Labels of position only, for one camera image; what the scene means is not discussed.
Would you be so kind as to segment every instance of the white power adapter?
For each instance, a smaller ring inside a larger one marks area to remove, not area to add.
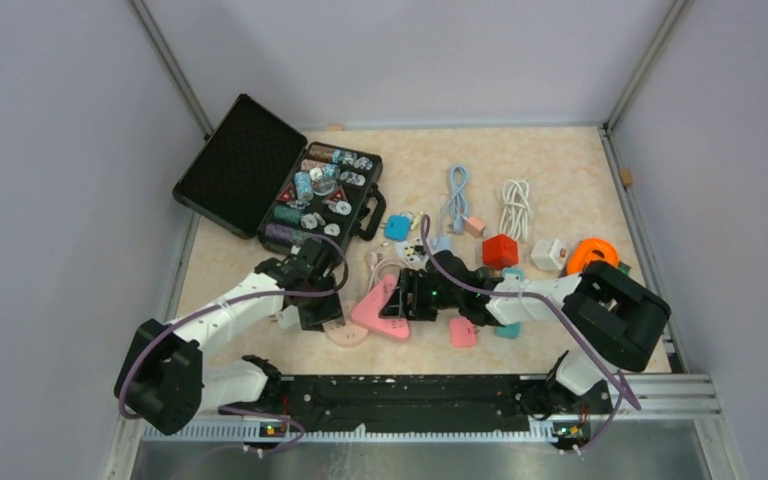
[[[531,250],[531,260],[540,270],[554,271],[564,268],[568,254],[559,239],[540,240]]]

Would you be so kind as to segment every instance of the open case lid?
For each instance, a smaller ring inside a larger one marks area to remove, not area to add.
[[[257,227],[307,138],[240,95],[175,185],[175,199],[244,238]]]

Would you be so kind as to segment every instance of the gray wall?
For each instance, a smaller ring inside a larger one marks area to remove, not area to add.
[[[696,2],[618,135],[686,358],[768,478],[768,2]]]
[[[96,478],[200,134],[125,2],[0,2],[0,479]]]
[[[147,3],[213,122],[311,128],[602,121],[671,1]]]

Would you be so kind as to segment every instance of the red block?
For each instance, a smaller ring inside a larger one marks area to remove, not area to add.
[[[484,265],[493,270],[501,270],[519,263],[519,250],[511,237],[505,234],[496,235],[481,244],[481,258]]]

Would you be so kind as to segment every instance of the white usb cable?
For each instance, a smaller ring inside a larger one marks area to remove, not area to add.
[[[520,243],[528,240],[528,222],[534,212],[528,204],[528,182],[508,180],[502,188],[502,219],[499,221],[499,233],[511,237]]]

